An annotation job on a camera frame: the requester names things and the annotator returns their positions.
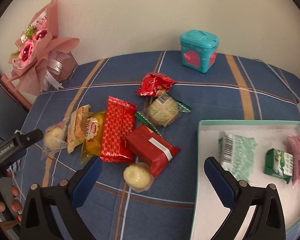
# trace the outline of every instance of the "human hand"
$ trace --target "human hand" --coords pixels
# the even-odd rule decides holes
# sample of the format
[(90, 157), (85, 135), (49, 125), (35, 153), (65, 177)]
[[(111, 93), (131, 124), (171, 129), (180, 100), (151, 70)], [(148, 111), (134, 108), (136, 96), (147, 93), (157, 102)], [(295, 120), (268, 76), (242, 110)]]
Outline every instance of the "human hand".
[[(8, 172), (7, 177), (12, 178), (12, 173)], [(12, 186), (11, 192), (15, 197), (17, 197), (20, 194), (20, 192), (16, 186)], [(6, 208), (5, 205), (0, 201), (0, 212), (3, 212), (5, 210), (5, 208)], [(19, 200), (15, 199), (11, 204), (11, 208), (13, 211), (19, 212), (22, 210), (22, 205)], [(21, 221), (22, 215), (18, 215), (18, 219), (19, 219), (19, 221)]]

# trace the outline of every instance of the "beige wall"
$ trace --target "beige wall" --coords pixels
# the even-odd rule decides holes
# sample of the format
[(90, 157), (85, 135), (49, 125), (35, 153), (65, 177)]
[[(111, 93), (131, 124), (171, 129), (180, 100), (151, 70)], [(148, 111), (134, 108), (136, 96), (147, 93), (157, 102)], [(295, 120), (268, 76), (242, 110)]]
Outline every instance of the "beige wall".
[[(0, 19), (0, 72), (33, 14), (50, 0), (14, 0)], [(300, 11), (291, 0), (59, 0), (60, 36), (81, 39), (79, 64), (179, 49), (189, 29), (220, 38), (221, 53), (260, 58), (300, 78)]]

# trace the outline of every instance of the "green-rimmed box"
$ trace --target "green-rimmed box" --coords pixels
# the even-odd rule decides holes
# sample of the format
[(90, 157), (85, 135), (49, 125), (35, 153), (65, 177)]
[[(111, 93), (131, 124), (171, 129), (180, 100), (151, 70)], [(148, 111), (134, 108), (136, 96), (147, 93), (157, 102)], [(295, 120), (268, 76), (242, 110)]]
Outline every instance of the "green-rimmed box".
[[(198, 180), (197, 196), (191, 239), (205, 236), (211, 239), (229, 213), (224, 208), (206, 177), (204, 161), (209, 156), (218, 160), (218, 139), (223, 132), (254, 137), (258, 143), (255, 152), (255, 166), (250, 176), (251, 186), (266, 187), (269, 183), (277, 186), (285, 216), (286, 232), (290, 232), (300, 223), (300, 184), (292, 189), (292, 183), (263, 173), (267, 150), (276, 148), (285, 150), (286, 137), (300, 135), (299, 121), (263, 121), (263, 120), (204, 120), (198, 127)], [(253, 209), (247, 218), (252, 217)], [(238, 234), (244, 235), (250, 219), (247, 219)]]

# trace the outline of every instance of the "teal container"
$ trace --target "teal container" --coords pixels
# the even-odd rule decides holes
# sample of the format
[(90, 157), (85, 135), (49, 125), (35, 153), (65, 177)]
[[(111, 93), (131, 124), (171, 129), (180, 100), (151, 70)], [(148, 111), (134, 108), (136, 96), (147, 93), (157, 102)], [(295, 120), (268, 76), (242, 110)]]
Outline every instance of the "teal container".
[(219, 38), (199, 30), (191, 30), (180, 35), (183, 66), (206, 73), (214, 64), (218, 53)]

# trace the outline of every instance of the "teal lid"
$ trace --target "teal lid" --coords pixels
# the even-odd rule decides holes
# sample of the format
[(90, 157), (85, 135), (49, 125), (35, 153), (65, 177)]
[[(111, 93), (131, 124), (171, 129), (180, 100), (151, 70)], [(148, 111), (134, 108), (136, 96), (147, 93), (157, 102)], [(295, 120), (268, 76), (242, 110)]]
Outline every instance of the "teal lid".
[(212, 48), (219, 44), (218, 36), (199, 30), (191, 30), (181, 34), (180, 41), (202, 48)]

